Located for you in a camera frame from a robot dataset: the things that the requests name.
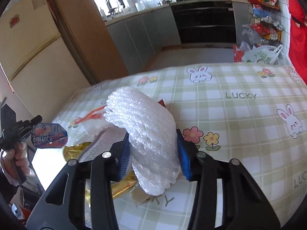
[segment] hand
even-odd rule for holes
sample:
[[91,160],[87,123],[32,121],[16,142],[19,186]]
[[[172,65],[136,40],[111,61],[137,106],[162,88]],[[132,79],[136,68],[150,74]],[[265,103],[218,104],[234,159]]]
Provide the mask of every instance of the hand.
[[12,167],[11,160],[15,157],[16,158],[16,166],[20,167],[21,170],[26,174],[29,175],[33,171],[29,168],[29,161],[27,159],[27,152],[26,152],[27,144],[26,143],[20,143],[18,144],[18,148],[16,148],[16,151],[14,149],[5,151],[6,155],[3,157],[3,163],[4,168],[7,171],[7,173],[16,179],[15,171]]

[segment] white refrigerator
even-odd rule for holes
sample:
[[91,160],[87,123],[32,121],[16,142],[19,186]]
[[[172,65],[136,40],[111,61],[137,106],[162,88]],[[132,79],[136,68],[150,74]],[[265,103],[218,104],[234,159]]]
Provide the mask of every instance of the white refrigerator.
[[89,86],[47,0],[20,0],[0,17],[0,63],[19,99],[44,122],[51,122],[76,90]]

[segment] silver screw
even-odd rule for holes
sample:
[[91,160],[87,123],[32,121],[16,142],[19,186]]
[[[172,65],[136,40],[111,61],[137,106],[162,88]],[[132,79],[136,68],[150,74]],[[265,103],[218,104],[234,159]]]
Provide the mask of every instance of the silver screw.
[[205,158],[206,156],[207,156],[207,154],[203,151],[197,152],[197,157],[199,157],[199,158]]
[[68,161],[68,165],[69,166],[74,166],[76,164],[77,164],[77,160],[76,159],[71,159],[71,160]]
[[231,160],[231,163],[232,163],[233,165],[239,165],[239,164],[240,164],[240,161],[239,161],[238,159],[232,159],[232,160]]
[[111,152],[109,152],[109,151],[106,151],[106,152],[102,153],[102,157],[103,157],[103,158],[109,158],[111,155],[112,155],[112,154],[111,154]]

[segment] floor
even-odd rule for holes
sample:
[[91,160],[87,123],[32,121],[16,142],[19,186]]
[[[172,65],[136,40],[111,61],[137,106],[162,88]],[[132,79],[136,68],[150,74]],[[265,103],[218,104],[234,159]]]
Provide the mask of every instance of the floor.
[[233,63],[233,49],[230,48],[183,48],[162,50],[143,71],[165,67],[185,66],[197,63]]

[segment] red clothing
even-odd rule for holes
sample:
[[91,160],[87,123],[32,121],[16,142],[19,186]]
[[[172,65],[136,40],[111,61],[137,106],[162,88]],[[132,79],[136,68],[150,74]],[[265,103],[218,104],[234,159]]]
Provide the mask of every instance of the red clothing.
[[289,58],[296,71],[307,83],[307,27],[304,25],[305,12],[297,0],[289,0],[289,12],[291,14]]

